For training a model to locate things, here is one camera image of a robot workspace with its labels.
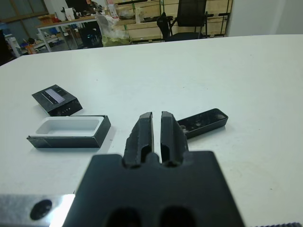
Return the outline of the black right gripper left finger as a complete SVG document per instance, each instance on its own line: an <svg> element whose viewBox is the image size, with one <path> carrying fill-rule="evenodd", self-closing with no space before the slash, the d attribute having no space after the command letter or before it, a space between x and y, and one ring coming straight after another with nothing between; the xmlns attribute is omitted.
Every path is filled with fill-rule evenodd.
<svg viewBox="0 0 303 227"><path fill-rule="evenodd" d="M140 115L126 140L123 164L126 168L137 168L154 152L152 112Z"/></svg>

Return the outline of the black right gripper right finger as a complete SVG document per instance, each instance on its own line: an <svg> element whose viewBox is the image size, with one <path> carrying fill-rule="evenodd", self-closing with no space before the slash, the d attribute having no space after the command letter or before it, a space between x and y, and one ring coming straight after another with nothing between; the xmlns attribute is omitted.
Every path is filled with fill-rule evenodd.
<svg viewBox="0 0 303 227"><path fill-rule="evenodd" d="M161 114L160 150L162 165L177 167L182 164L184 154L189 152L187 138L175 119L167 111Z"/></svg>

